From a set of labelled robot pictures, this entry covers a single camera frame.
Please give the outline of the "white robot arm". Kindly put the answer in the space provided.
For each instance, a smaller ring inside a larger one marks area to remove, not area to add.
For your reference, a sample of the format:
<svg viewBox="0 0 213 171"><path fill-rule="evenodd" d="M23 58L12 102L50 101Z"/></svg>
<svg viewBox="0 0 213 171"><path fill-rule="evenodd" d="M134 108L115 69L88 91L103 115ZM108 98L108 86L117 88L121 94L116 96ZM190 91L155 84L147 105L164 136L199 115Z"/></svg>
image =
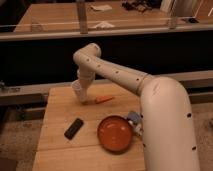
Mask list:
<svg viewBox="0 0 213 171"><path fill-rule="evenodd" d="M180 82L105 61L95 43L76 51L73 60L80 101L96 75L140 97L146 171L200 171L191 103Z"/></svg>

